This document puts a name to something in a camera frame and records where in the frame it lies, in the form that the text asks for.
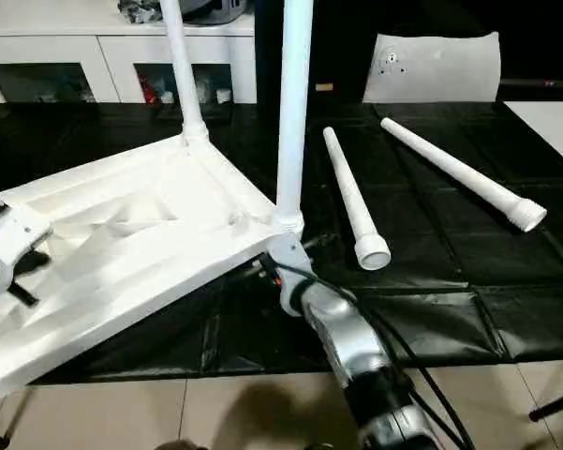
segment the black mat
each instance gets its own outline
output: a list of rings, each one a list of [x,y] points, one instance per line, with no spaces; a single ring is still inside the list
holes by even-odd
[[[385,133],[389,115],[545,206],[531,233]],[[256,108],[207,116],[215,145],[274,197],[277,130]],[[311,111],[304,242],[317,272],[390,319],[430,366],[563,358],[563,158],[501,104]],[[387,239],[392,263],[358,268],[321,130],[333,126]],[[0,189],[176,134],[144,105],[0,106]],[[327,369],[305,322],[245,267],[191,293],[43,377],[41,383]]]

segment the black cable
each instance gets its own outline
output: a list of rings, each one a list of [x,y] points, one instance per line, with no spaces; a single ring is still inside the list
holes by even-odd
[[[456,444],[459,449],[468,449],[467,445],[462,442],[458,435],[453,432],[448,424],[446,424],[446,422],[441,417],[439,417],[439,414],[437,414],[435,410],[431,408],[426,401],[424,401],[424,399],[421,397],[421,394],[416,392],[414,388],[410,389],[410,396],[414,399],[414,401],[416,401],[421,409],[425,411],[429,417],[431,417],[431,420],[433,420],[437,424],[437,426],[440,427],[444,433],[446,433],[446,435],[452,440],[453,443]]]
[[[331,291],[333,291],[334,293],[336,293],[340,297],[349,301],[354,307],[356,307],[356,308],[358,307],[356,305],[356,302],[355,302],[356,298],[353,296],[353,294],[351,294],[351,292],[344,291],[343,289],[335,286],[334,284],[330,283],[329,281],[327,281],[325,279],[322,279],[321,277],[318,277],[317,275],[315,275],[311,272],[305,271],[303,269],[299,269],[297,267],[292,267],[290,265],[286,265],[286,264],[283,264],[283,263],[280,263],[280,262],[274,262],[274,263],[277,267],[279,267],[281,269],[287,270],[289,272],[293,272],[294,274],[300,275],[304,278],[310,279],[311,281],[317,282],[318,284],[321,284],[322,286],[325,286],[326,288],[330,289]],[[470,436],[468,435],[467,429],[465,428],[464,424],[460,420],[458,413],[453,408],[450,401],[443,394],[443,392],[441,391],[441,388],[437,385],[437,383],[435,382],[435,380],[433,379],[431,374],[428,372],[428,370],[421,364],[419,357],[416,355],[416,353],[414,351],[412,351],[410,346],[407,344],[406,340],[400,335],[400,333],[395,328],[393,328],[393,326],[388,321],[386,321],[384,318],[382,318],[378,315],[376,315],[376,317],[382,323],[383,327],[385,329],[387,329],[387,331],[389,331],[392,334],[392,336],[395,338],[395,340],[398,342],[398,344],[400,344],[400,346],[404,349],[404,351],[406,352],[408,357],[415,364],[416,369],[418,369],[420,371],[422,377],[425,379],[425,381],[429,384],[429,386],[433,390],[433,393],[435,394],[435,396],[437,397],[437,399],[439,400],[439,402],[441,403],[443,408],[446,410],[446,413],[448,413],[448,416],[452,420],[454,426],[456,427],[456,429],[458,430],[458,433],[460,433],[460,436],[462,438],[462,441],[458,440],[457,442],[454,441],[454,443],[456,445],[459,445],[459,443],[461,443],[463,446],[460,447],[460,448],[463,448],[463,449],[466,449],[466,450],[475,450],[475,448],[476,448],[475,444],[473,443],[472,439],[470,439]],[[387,339],[384,339],[384,340],[386,341],[386,344],[388,344],[388,347],[391,347],[389,340],[387,340]],[[445,426],[446,428],[449,428],[448,425],[441,420],[441,418],[437,415],[436,412],[434,412],[434,416],[442,423],[442,425],[440,423],[437,423],[442,429],[444,429],[443,426]]]
[[[460,436],[462,437],[462,440],[464,441],[464,443],[467,445],[467,448],[474,450],[475,444],[473,443],[472,439],[470,439],[470,436],[468,435],[467,429],[464,426],[464,424],[462,423],[462,421],[460,420],[458,413],[453,408],[453,406],[450,403],[450,401],[448,400],[448,398],[443,394],[443,391],[441,391],[441,388],[437,385],[436,381],[433,379],[433,377],[431,376],[429,371],[426,369],[426,367],[424,367],[421,364],[421,360],[419,359],[419,357],[416,355],[416,353],[414,351],[412,351],[412,349],[407,344],[406,340],[402,337],[402,335],[400,335],[398,333],[398,331],[395,328],[393,328],[393,325],[391,325],[384,318],[382,318],[378,315],[376,315],[376,317],[383,324],[383,326],[385,328],[387,328],[387,330],[392,334],[392,336],[395,338],[395,340],[397,340],[397,342],[400,344],[400,346],[404,349],[404,351],[410,357],[410,359],[414,363],[415,367],[420,371],[424,380],[429,384],[429,386],[431,386],[433,393],[436,395],[437,399],[441,403],[441,406],[443,406],[443,408],[446,410],[446,413],[448,413],[448,416],[450,417],[454,426],[456,427],[456,429],[460,433]]]

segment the threaded end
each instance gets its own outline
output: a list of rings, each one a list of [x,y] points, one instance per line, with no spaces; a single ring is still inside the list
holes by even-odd
[[[547,210],[530,199],[521,199],[507,215],[508,220],[527,233],[545,218]]]

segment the cabinet door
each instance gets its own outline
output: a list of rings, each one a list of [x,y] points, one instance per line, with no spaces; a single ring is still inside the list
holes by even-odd
[[[0,37],[0,102],[118,102],[96,37]]]
[[[100,37],[99,41],[121,101],[143,103],[151,95],[146,93],[145,80],[142,80],[142,88],[140,76],[150,76],[161,70],[162,75],[158,77],[157,83],[171,84],[171,55],[166,37],[113,36]],[[198,81],[200,101],[203,92],[200,89],[199,75],[212,66],[214,74],[210,76],[210,80],[224,78],[225,68],[229,72],[230,90],[235,103],[256,103],[253,37],[188,36],[185,37],[185,42]],[[171,89],[176,90],[174,82],[172,84]]]

